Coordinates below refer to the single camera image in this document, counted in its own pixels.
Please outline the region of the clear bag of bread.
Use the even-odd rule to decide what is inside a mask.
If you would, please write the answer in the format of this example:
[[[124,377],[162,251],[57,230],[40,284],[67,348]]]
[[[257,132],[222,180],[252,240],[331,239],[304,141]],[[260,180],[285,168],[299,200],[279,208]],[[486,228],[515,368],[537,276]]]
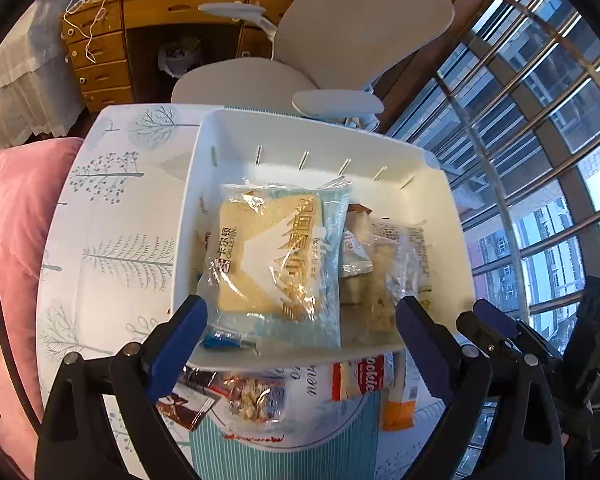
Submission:
[[[424,230],[387,219],[372,220],[373,271],[353,278],[339,277],[340,334],[345,347],[393,344],[396,306],[414,296],[430,307],[431,275]]]

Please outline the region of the silver red snack bag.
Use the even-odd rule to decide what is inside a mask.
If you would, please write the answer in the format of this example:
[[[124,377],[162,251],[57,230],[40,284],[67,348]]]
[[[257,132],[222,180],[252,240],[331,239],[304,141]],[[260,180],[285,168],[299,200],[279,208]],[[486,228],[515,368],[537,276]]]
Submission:
[[[340,278],[353,278],[372,272],[373,254],[374,234],[370,210],[361,204],[350,204],[340,244]]]

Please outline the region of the Calleton bread loaf bag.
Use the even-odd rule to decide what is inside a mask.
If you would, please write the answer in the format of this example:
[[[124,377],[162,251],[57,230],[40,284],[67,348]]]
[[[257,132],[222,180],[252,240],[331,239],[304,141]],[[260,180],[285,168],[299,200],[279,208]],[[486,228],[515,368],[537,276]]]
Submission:
[[[340,244],[352,183],[225,183],[198,294],[211,351],[337,348]]]

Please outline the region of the brown chocolate snack packet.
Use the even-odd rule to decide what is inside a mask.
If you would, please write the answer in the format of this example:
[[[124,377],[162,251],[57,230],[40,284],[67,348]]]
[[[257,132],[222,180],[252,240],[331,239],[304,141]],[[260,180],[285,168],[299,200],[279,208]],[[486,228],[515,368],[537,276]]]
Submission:
[[[195,431],[221,395],[215,390],[217,372],[184,366],[172,392],[157,401],[158,412],[188,431]]]

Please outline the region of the orange snack packet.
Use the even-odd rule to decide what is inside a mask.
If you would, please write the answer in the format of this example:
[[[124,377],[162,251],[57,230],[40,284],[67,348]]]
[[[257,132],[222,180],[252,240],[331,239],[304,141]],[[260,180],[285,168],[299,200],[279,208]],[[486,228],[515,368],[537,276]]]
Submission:
[[[396,432],[415,426],[420,373],[407,350],[393,355],[393,386],[389,388],[381,416],[381,430]]]

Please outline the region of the red white cookie packet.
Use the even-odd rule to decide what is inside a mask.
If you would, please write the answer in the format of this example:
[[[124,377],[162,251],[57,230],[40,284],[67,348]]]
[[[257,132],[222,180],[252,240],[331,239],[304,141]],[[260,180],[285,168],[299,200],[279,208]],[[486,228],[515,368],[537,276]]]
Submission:
[[[332,364],[332,400],[347,401],[394,384],[392,354]]]

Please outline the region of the granola snack packet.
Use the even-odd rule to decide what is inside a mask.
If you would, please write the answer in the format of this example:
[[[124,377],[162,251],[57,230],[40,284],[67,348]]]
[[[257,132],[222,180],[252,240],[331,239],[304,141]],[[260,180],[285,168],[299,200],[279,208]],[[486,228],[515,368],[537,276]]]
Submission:
[[[286,399],[282,382],[228,375],[222,378],[221,385],[230,412],[243,422],[268,424],[282,418]]]

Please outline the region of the tree pattern tablecloth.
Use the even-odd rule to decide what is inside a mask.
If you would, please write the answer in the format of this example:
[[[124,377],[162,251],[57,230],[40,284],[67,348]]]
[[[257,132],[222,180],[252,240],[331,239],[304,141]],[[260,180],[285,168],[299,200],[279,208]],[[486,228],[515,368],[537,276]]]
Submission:
[[[376,216],[424,231],[430,313],[453,325],[474,299],[465,239],[433,154],[358,130],[204,105],[122,105],[102,111],[60,193],[43,256],[36,345],[49,392],[61,359],[110,356],[141,341],[196,288],[212,192],[220,182],[317,188],[338,176]],[[415,425],[385,432],[382,399],[330,400],[318,354],[268,362],[294,386],[297,417],[283,434],[231,434],[218,410],[170,433],[206,479],[397,479],[442,412],[426,390]]]

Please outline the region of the pink blanket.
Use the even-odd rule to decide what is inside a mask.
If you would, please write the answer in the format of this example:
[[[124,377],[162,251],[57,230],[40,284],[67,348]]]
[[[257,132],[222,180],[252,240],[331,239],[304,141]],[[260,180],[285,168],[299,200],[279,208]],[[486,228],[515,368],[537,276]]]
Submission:
[[[43,409],[35,344],[38,281],[56,204],[81,145],[78,138],[60,138],[0,150],[0,297],[36,412]],[[0,464],[18,479],[32,478],[37,444],[0,348]]]

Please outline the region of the grey office chair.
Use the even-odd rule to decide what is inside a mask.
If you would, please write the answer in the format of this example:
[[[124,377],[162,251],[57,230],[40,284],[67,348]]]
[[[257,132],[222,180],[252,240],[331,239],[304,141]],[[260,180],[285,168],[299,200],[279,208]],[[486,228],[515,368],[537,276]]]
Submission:
[[[278,24],[256,4],[212,2],[199,9],[257,25],[272,55],[191,70],[174,86],[172,103],[354,120],[367,130],[384,110],[370,85],[454,20],[451,0],[294,0]]]

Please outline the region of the white lace covered cabinet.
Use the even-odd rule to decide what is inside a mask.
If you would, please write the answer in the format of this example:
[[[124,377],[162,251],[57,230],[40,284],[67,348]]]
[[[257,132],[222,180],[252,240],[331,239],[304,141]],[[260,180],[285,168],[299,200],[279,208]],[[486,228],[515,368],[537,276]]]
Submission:
[[[0,148],[65,136],[84,109],[60,39],[68,1],[35,0],[0,44]]]

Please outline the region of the wooden desk with drawers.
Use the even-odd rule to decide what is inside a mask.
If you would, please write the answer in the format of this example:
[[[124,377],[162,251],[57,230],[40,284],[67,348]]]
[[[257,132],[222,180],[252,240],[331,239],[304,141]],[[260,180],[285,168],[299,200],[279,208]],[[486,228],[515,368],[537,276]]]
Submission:
[[[175,80],[158,65],[170,47],[193,47],[194,63],[209,64],[272,52],[262,30],[199,7],[252,3],[279,23],[294,0],[90,0],[61,17],[61,39],[85,106],[93,116],[108,105],[170,100]]]

